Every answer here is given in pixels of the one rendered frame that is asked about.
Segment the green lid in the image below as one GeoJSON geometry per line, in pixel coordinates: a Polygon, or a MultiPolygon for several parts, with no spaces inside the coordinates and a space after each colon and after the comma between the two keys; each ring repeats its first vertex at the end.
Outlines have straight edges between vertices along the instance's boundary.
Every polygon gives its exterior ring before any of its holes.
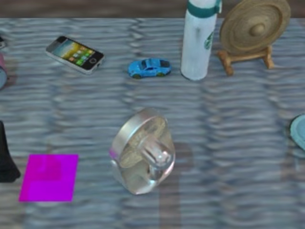
{"type": "Polygon", "coordinates": [[[216,5],[211,8],[199,8],[190,3],[190,0],[187,2],[187,10],[189,13],[197,18],[209,18],[215,14],[220,13],[221,11],[222,0],[217,0],[216,5]]]}

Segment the magenta square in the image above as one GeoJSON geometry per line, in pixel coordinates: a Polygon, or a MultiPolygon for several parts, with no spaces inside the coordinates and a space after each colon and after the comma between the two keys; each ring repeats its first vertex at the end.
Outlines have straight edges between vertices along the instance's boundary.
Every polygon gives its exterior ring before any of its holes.
{"type": "Polygon", "coordinates": [[[71,202],[78,155],[29,156],[19,196],[20,202],[71,202]]]}

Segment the pink cup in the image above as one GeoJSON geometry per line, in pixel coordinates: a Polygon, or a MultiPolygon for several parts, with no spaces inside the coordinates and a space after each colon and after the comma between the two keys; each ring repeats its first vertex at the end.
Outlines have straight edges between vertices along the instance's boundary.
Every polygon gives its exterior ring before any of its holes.
{"type": "Polygon", "coordinates": [[[8,76],[6,74],[5,64],[4,64],[4,57],[2,53],[0,53],[0,89],[5,85],[8,76]]]}

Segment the car windshield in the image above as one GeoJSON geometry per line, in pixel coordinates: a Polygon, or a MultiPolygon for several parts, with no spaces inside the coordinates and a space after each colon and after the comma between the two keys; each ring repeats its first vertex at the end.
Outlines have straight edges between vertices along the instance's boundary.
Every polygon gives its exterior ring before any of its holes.
{"type": "Polygon", "coordinates": [[[170,66],[170,63],[168,61],[160,61],[160,66],[162,68],[168,68],[170,66]]]}
{"type": "Polygon", "coordinates": [[[147,67],[146,62],[145,61],[141,61],[141,68],[145,69],[147,67]]]}

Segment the starbucks logo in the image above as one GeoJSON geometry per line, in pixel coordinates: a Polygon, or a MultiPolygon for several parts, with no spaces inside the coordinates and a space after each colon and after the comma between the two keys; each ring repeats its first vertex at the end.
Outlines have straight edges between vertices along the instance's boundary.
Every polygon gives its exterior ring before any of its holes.
{"type": "Polygon", "coordinates": [[[208,36],[208,38],[204,42],[204,47],[206,48],[206,50],[209,50],[211,48],[212,41],[213,41],[213,35],[214,35],[214,32],[211,32],[210,36],[208,36]]]}

